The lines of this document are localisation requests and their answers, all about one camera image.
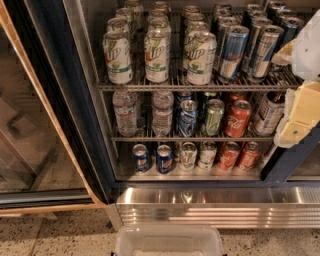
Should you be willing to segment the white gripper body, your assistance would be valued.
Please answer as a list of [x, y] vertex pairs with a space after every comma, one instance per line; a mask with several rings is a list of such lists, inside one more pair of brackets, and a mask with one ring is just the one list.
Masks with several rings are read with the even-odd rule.
[[292, 52], [292, 71], [304, 80], [320, 80], [320, 9], [296, 37]]

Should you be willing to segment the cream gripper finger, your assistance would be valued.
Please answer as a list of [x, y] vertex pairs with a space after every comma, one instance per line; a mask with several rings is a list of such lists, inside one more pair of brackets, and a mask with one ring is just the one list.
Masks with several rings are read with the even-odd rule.
[[285, 94], [284, 116], [276, 128], [274, 143], [291, 148], [304, 139], [320, 121], [320, 82], [304, 81]]
[[286, 66], [292, 63], [293, 48], [296, 40], [293, 39], [284, 45], [271, 59], [271, 62], [276, 65]]

